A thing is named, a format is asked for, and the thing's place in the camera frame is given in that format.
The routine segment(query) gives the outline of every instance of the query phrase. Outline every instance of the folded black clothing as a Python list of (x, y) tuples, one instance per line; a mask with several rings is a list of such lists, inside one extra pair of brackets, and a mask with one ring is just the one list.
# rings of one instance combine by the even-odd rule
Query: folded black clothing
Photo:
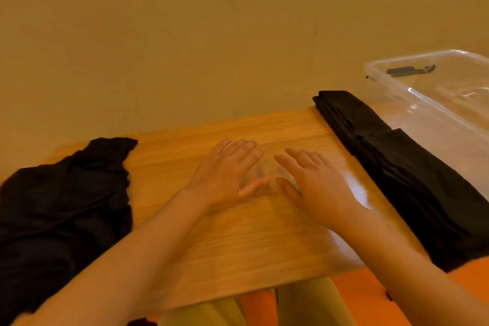
[(345, 91), (316, 107), (445, 272), (489, 255), (489, 203), (461, 175)]
[(98, 138), (0, 187), (0, 326), (34, 312), (132, 229), (122, 163), (138, 141)]

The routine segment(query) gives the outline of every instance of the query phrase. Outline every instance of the wood grain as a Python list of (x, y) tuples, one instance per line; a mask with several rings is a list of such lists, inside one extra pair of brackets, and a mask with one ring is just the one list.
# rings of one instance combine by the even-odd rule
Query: wood grain
[[(407, 225), (314, 107), (132, 137), (139, 144), (125, 166), (131, 174), (129, 193), (136, 227), (186, 184), (214, 144), (226, 137), (247, 138), (266, 150), (248, 176), (290, 178), (273, 160), (273, 154), (287, 146), (321, 152), (339, 168), (360, 203), (385, 217), (422, 251)], [(59, 148), (48, 162), (85, 145)], [(138, 315), (360, 266), (363, 263), (342, 239), (299, 215), (272, 181), (244, 204), (204, 217), (162, 269)]]

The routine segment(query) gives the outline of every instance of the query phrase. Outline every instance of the transparent box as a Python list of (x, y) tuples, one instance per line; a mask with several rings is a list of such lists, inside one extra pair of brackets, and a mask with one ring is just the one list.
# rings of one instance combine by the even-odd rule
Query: transparent box
[(489, 200), (489, 59), (437, 51), (365, 64), (355, 93)]

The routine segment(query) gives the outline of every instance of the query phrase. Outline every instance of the wall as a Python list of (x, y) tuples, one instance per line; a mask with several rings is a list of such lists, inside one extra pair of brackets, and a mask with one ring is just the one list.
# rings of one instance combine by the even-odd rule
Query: wall
[(489, 0), (0, 0), (0, 178), (61, 144), (311, 105), (372, 59), (489, 56)]

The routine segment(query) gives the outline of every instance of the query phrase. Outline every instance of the bare skin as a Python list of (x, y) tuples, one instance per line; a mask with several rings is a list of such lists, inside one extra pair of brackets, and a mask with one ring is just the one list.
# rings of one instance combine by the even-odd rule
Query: bare skin
[[(284, 193), (317, 224), (343, 237), (389, 289), (413, 325), (487, 325), (489, 309), (416, 253), (353, 197), (324, 157), (286, 149), (275, 160), (297, 181), (277, 178)], [(188, 185), (158, 213), (114, 245), (22, 321), (29, 326), (119, 326), (176, 246), (213, 206), (238, 202), (270, 182), (240, 189), (242, 176), (263, 156), (255, 142), (224, 140), (204, 159)]]

